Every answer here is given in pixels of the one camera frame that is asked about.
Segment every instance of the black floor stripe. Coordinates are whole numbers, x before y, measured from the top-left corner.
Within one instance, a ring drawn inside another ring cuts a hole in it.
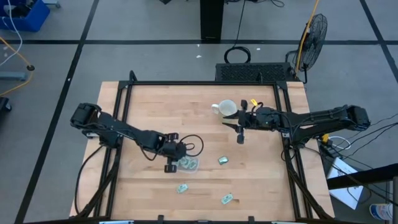
[[[58,99],[57,107],[55,108],[54,115],[51,119],[49,130],[47,131],[47,134],[45,135],[43,146],[40,150],[39,158],[37,159],[32,176],[30,177],[30,181],[27,186],[24,198],[22,199],[21,206],[19,207],[19,211],[18,211],[16,220],[15,220],[15,223],[23,223],[24,222],[28,207],[30,205],[30,201],[32,200],[33,193],[34,193],[36,185],[37,185],[37,181],[39,180],[40,173],[41,173],[43,165],[44,165],[44,160],[49,151],[49,147],[50,147],[50,144],[51,144],[54,132],[55,132],[55,128],[57,127],[57,123],[58,123],[58,120],[61,115],[63,104],[64,104],[65,99],[68,94],[70,83],[72,82],[73,75],[75,74],[76,66],[78,64],[78,61],[79,61],[79,58],[81,55],[81,50],[83,49],[83,46],[84,46],[84,41],[87,38],[87,34],[90,29],[91,22],[93,21],[94,14],[95,14],[96,8],[98,6],[98,1],[99,0],[94,0],[93,5],[91,6],[91,10],[90,10],[90,13],[88,15],[88,18],[87,18],[87,21],[85,24],[85,28],[83,29],[83,33],[80,37],[80,41],[79,41],[78,47],[76,49],[75,56],[73,57],[72,64],[70,65],[68,75],[65,79],[65,83],[63,84],[60,98]]]
[[[85,40],[84,44],[97,45],[168,45],[168,44],[234,44],[235,40]],[[7,40],[19,44],[19,40]],[[398,45],[398,40],[384,41],[387,45]],[[24,40],[24,44],[79,44],[80,40]],[[325,45],[377,45],[378,40],[326,40]],[[238,40],[238,44],[298,45],[299,40]]]
[[[397,65],[396,65],[394,59],[392,58],[391,53],[388,49],[387,42],[384,41],[383,36],[381,35],[380,30],[377,27],[376,22],[374,21],[374,18],[371,14],[369,7],[368,7],[368,4],[366,4],[366,1],[365,0],[359,0],[359,1],[361,2],[361,5],[363,7],[363,10],[365,11],[366,17],[368,18],[369,23],[371,24],[374,35],[376,35],[377,40],[380,42],[381,49],[383,50],[384,56],[387,59],[388,65],[390,66],[390,69],[398,82],[398,68],[397,68]]]
[[[79,44],[80,40],[23,40],[23,44]],[[7,40],[8,44],[19,44],[19,40]]]

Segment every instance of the white mug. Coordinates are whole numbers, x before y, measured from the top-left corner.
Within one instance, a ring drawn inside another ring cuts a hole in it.
[[[235,114],[238,111],[238,107],[232,100],[223,100],[219,104],[213,104],[211,109],[215,114],[218,114],[222,122],[226,122],[223,119],[224,116]]]

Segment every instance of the gray floor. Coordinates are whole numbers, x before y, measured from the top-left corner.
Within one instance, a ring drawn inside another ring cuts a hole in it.
[[[283,0],[284,8],[271,2],[246,3],[240,39],[299,40],[312,11],[314,0]],[[24,40],[79,40],[93,0],[61,0],[53,8],[42,30],[22,33]],[[385,40],[398,40],[398,2],[367,0],[374,20]],[[242,2],[225,5],[223,39],[234,39]],[[357,0],[321,0],[318,13],[328,19],[327,40],[377,40],[365,12]],[[6,39],[17,39],[12,32],[0,31]],[[200,38],[199,0],[99,0],[88,40],[192,40]],[[244,45],[252,52],[252,62],[281,62],[296,45]],[[72,204],[76,175],[86,139],[68,121],[78,103],[96,102],[101,82],[125,80],[134,70],[140,80],[213,80],[215,64],[223,62],[230,45],[84,45],[71,80],[50,150],[25,222],[67,218]],[[398,46],[389,45],[398,60]],[[55,106],[69,71],[76,45],[25,44],[21,52],[35,65],[32,82],[10,93],[12,113],[0,127],[0,218],[12,223],[22,202]],[[242,62],[245,55],[231,53],[231,62]],[[2,70],[24,71],[24,64],[13,58]],[[325,45],[315,66],[309,71],[307,97],[310,109],[325,110],[343,104],[367,109],[372,121],[398,113],[398,88],[380,45]],[[0,91],[16,83],[0,82]],[[385,121],[371,129],[397,121]],[[350,137],[353,133],[337,133]],[[384,133],[353,158],[372,167],[396,163],[396,128]],[[358,141],[352,153],[371,138]],[[361,164],[348,161],[366,169]],[[368,196],[364,191],[362,199]],[[383,203],[372,196],[355,212],[333,200],[336,217],[341,220],[377,223],[369,215],[370,203]]]

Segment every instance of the mug handle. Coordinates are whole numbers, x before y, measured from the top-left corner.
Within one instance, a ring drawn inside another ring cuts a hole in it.
[[[220,107],[220,106],[218,106],[217,104],[211,105],[211,109],[213,110],[213,112],[214,112],[215,114],[218,114],[218,113],[220,112],[219,107]]]

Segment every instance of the black vent grille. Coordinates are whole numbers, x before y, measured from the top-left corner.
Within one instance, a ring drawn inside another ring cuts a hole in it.
[[[222,63],[216,65],[216,81],[287,81],[289,63]]]

